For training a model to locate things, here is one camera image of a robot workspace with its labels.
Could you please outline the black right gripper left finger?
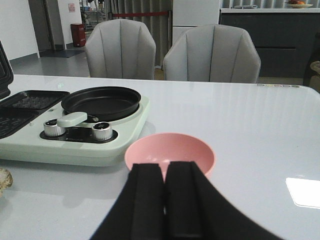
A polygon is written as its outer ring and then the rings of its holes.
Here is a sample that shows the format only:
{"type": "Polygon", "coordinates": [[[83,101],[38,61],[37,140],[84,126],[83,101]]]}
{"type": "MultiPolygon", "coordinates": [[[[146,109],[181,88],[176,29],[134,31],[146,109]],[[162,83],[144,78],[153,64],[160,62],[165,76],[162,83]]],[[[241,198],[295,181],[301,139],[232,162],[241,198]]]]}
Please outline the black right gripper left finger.
{"type": "Polygon", "coordinates": [[[162,240],[164,181],[158,164],[134,164],[92,240],[162,240]]]}

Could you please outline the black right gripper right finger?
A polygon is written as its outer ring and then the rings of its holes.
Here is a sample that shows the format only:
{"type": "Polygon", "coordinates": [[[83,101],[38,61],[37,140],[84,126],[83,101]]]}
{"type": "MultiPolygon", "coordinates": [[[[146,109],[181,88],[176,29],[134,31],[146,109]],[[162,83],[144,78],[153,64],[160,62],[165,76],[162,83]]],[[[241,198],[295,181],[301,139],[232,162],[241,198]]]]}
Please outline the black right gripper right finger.
{"type": "Polygon", "coordinates": [[[277,240],[234,207],[195,162],[173,161],[166,178],[169,240],[277,240]]]}

